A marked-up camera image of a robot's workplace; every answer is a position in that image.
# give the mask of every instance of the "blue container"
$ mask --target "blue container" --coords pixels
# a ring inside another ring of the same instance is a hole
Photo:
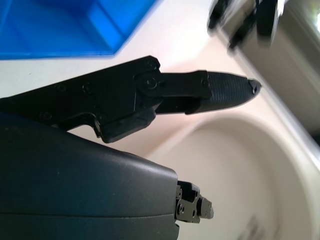
[[[0,0],[0,59],[112,55],[156,0]]]

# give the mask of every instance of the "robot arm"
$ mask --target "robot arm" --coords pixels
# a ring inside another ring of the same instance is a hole
[[[106,143],[156,114],[234,107],[259,82],[227,73],[160,73],[147,56],[0,99],[0,239],[176,240],[176,221],[214,216],[174,170],[67,130],[90,125]]]

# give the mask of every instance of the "black metal bracket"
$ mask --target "black metal bracket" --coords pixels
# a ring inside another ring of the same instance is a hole
[[[259,92],[253,93],[253,80],[241,76],[204,70],[160,73],[159,68],[155,57],[146,56],[2,98],[0,112],[64,131],[89,125],[98,138],[112,143],[146,128],[156,114],[233,107]]]
[[[200,189],[190,182],[178,181],[175,196],[175,218],[187,223],[199,223],[200,218],[212,219],[212,203],[200,194]]]

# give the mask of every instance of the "sink basin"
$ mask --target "sink basin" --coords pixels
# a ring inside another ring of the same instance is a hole
[[[213,220],[179,222],[179,239],[313,239],[308,194],[284,145],[249,117],[217,114],[150,154],[212,201]]]

